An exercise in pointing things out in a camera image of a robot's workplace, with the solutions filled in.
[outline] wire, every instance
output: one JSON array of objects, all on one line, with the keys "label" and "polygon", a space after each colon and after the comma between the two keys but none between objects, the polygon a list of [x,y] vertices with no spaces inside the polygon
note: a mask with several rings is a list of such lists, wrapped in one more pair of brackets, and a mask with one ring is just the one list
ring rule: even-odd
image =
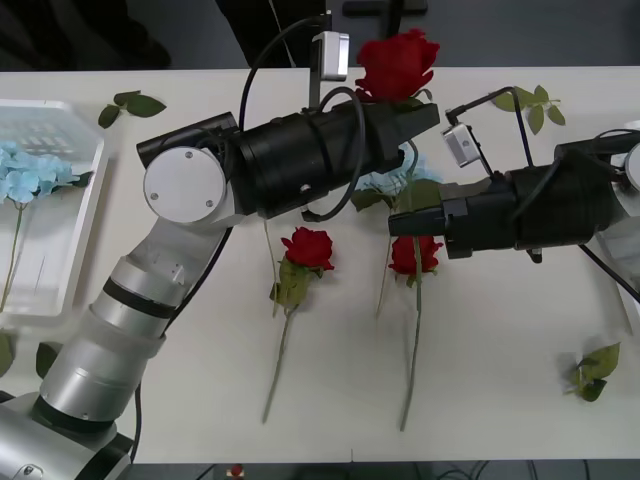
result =
[{"label": "wire", "polygon": [[614,128],[611,130],[607,130],[606,132],[602,132],[599,135],[596,135],[595,137],[593,137],[593,140],[591,141],[591,150],[593,153],[593,156],[596,158],[596,160],[598,160],[599,162],[604,163],[605,165],[609,165],[609,167],[615,169],[624,169],[624,167],[614,167],[610,164],[608,164],[607,162],[603,162],[602,160],[600,160],[600,158],[598,157],[598,142],[602,139],[602,137],[604,137],[605,135],[608,135],[609,133],[640,133],[640,130],[635,130],[632,128]]},{"label": "wire", "polygon": [[195,480],[202,480],[207,473],[209,473],[211,470],[213,470],[217,466],[218,466],[218,464],[216,464],[216,463],[214,463],[213,465],[209,465],[207,467],[207,469],[204,472],[202,472],[200,475],[198,475],[198,478],[196,478]]},{"label": "wire", "polygon": [[166,333],[166,331],[169,330],[169,327],[173,324],[173,322],[176,321],[176,318],[178,318],[178,315],[180,315],[182,311],[186,308],[186,306],[189,305],[189,302],[191,302],[191,299],[195,296],[196,293],[198,293],[198,290],[200,290],[200,287],[202,287],[202,284],[207,279],[207,277],[211,273],[211,270],[213,270],[213,267],[215,266],[216,262],[220,258],[220,254],[222,253],[224,246],[227,244],[227,241],[231,236],[232,230],[233,230],[233,227],[229,227],[225,230],[224,235],[222,236],[222,240],[220,240],[220,244],[218,245],[218,248],[216,248],[216,251],[214,252],[213,257],[211,257],[211,260],[209,261],[206,268],[204,269],[204,272],[202,272],[202,275],[200,275],[200,278],[196,281],[193,287],[191,287],[191,290],[189,290],[189,293],[187,294],[187,296],[184,297],[184,300],[182,300],[182,303],[178,306],[178,308],[176,308],[176,311],[173,312],[173,315],[169,319],[169,323],[167,323],[167,326],[164,329],[164,333]]},{"label": "wire", "polygon": [[416,471],[416,478],[418,480],[422,480],[422,473],[420,473],[420,468],[418,468],[417,462],[413,462],[413,469]]},{"label": "wire", "polygon": [[129,455],[131,464],[135,462],[138,456],[138,447],[140,447],[140,437],[142,436],[142,380],[138,384],[138,388],[136,388],[134,398],[136,404],[136,433],[133,437],[133,444],[131,445],[131,455]]},{"label": "wire", "polygon": [[560,167],[561,162],[562,162],[562,157],[558,157],[553,161],[549,170],[547,170],[544,174],[544,177],[542,177],[542,180],[540,180],[540,182],[538,182],[538,184],[531,191],[531,193],[527,195],[527,198],[525,198],[524,201],[518,206],[516,211],[511,214],[511,216],[509,217],[510,222],[513,222],[518,217],[520,217],[520,215],[522,215],[527,210],[527,208],[531,206],[533,201],[536,198],[538,198],[538,196],[543,192],[543,190],[547,187],[551,179],[554,177],[554,175],[558,171],[558,168]]},{"label": "wire", "polygon": [[591,250],[586,245],[578,245],[580,249],[587,254],[587,256],[593,260],[593,262],[598,265],[604,272],[609,275],[612,279],[614,279],[618,285],[625,289],[625,291],[633,297],[633,299],[640,303],[640,293],[638,293],[626,280],[624,280],[620,275],[618,275],[609,265],[604,263],[600,257],[598,257],[593,250]]},{"label": "wire", "polygon": [[264,47],[264,50],[260,52],[260,55],[258,55],[258,58],[253,63],[253,66],[251,67],[251,71],[249,72],[247,81],[244,84],[244,90],[242,91],[242,100],[240,101],[240,115],[238,117],[239,119],[238,128],[240,128],[240,131],[244,131],[244,120],[247,113],[247,102],[249,100],[249,90],[251,90],[251,84],[253,83],[253,79],[258,73],[258,69],[262,67],[262,64],[269,57],[269,55],[271,55],[271,52],[273,51],[273,49],[281,41],[283,41],[287,37],[287,35],[289,35],[290,33],[293,33],[296,30],[301,29],[302,27],[307,27],[312,25],[322,25],[324,23],[325,18],[326,18],[326,15],[319,15],[316,17],[304,18],[295,23],[292,23],[287,28],[282,30],[278,35],[276,35],[274,39],[271,40],[266,47]]},{"label": "wire", "polygon": [[510,93],[513,97],[513,105],[515,106],[516,119],[518,120],[518,129],[520,130],[520,137],[522,138],[522,146],[524,147],[524,155],[527,159],[527,165],[533,167],[533,158],[531,157],[531,149],[529,148],[529,139],[527,138],[527,131],[524,128],[524,120],[522,119],[522,111],[520,109],[520,100],[518,99],[518,94],[516,92],[515,87],[504,87],[500,90],[496,90],[489,95],[485,95],[482,98],[474,100],[473,102],[467,103],[466,105],[460,105],[459,107],[454,108],[447,112],[447,119],[451,125],[456,125],[458,123],[458,116],[466,112],[467,110],[471,110],[472,108],[477,107],[478,105],[482,105],[483,103],[488,102],[489,100],[493,100],[496,97],[499,97],[503,93]]},{"label": "wire", "polygon": [[356,185],[358,184],[358,179],[360,178],[360,172],[362,171],[362,165],[364,164],[364,153],[366,148],[366,124],[364,122],[364,109],[362,108],[362,103],[360,99],[356,96],[355,92],[348,87],[338,87],[331,90],[320,102],[320,106],[318,107],[318,111],[322,111],[322,109],[329,103],[329,101],[335,97],[344,93],[349,95],[351,101],[353,102],[353,107],[356,111],[356,120],[358,121],[358,146],[356,147],[356,166],[353,170],[353,176],[351,177],[351,181],[349,182],[349,186],[347,187],[347,191],[344,192],[344,195],[340,199],[333,209],[331,209],[328,213],[324,215],[319,215],[317,213],[311,212],[309,210],[302,212],[302,218],[307,222],[324,222],[335,217],[340,210],[344,208],[344,206],[349,202],[351,195],[356,189]]},{"label": "wire", "polygon": [[586,480],[591,480],[591,471],[589,470],[589,462],[586,460],[583,460],[582,464],[584,465],[584,478]]},{"label": "wire", "polygon": [[462,473],[463,475],[466,475],[462,470],[460,470],[459,468],[452,468],[451,470],[447,470],[444,473],[441,473],[440,475],[438,475],[436,477],[436,480],[443,480],[447,477],[449,477],[450,475],[453,475],[454,473]]},{"label": "wire", "polygon": [[482,466],[480,467],[480,470],[478,470],[475,480],[480,480],[480,475],[482,475],[482,472],[484,471],[484,469],[487,468],[487,465],[489,465],[489,460],[485,461],[482,464]]},{"label": "wire", "polygon": [[529,465],[529,468],[531,470],[531,474],[533,475],[533,480],[539,480],[538,479],[538,470],[536,469],[536,462],[534,462],[533,460],[528,460],[527,461],[527,465]]}]

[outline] red rose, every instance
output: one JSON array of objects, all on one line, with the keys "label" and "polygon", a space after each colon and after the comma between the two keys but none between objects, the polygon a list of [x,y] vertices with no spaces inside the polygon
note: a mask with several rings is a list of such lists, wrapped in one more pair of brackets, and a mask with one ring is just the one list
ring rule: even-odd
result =
[{"label": "red rose", "polygon": [[433,78],[429,69],[439,49],[416,28],[365,43],[357,59],[366,70],[365,77],[356,80],[358,97],[365,102],[405,101]]},{"label": "red rose", "polygon": [[329,263],[333,242],[325,231],[315,232],[305,227],[296,228],[291,240],[283,238],[282,243],[287,247],[287,260],[304,267],[322,267],[333,270]]},{"label": "red rose", "polygon": [[[422,255],[422,271],[430,272],[438,266],[438,259],[435,257],[435,253],[440,247],[442,247],[442,244],[436,243],[433,237],[429,235],[420,237],[419,241],[420,254]],[[398,239],[393,242],[391,260],[393,263],[389,265],[389,268],[396,272],[403,275],[416,274],[417,269],[415,250],[413,248],[413,237],[398,237]]]}]

